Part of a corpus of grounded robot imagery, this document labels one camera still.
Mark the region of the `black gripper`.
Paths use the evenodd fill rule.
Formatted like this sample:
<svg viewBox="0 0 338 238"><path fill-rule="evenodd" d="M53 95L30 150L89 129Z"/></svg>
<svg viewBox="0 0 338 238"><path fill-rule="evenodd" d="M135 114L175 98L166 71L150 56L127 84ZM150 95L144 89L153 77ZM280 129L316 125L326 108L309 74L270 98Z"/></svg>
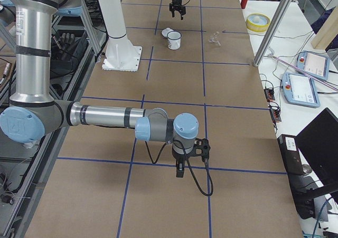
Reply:
<svg viewBox="0 0 338 238"><path fill-rule="evenodd" d="M173 151L173 157L176 160L176 177L184 177L184 166L190 154L180 154Z"/></svg>
<svg viewBox="0 0 338 238"><path fill-rule="evenodd" d="M175 17L175 11L178 11L180 13L180 20L183 20L183 16L185 15L185 6L181 4L170 3L169 7L172 17Z"/></svg>

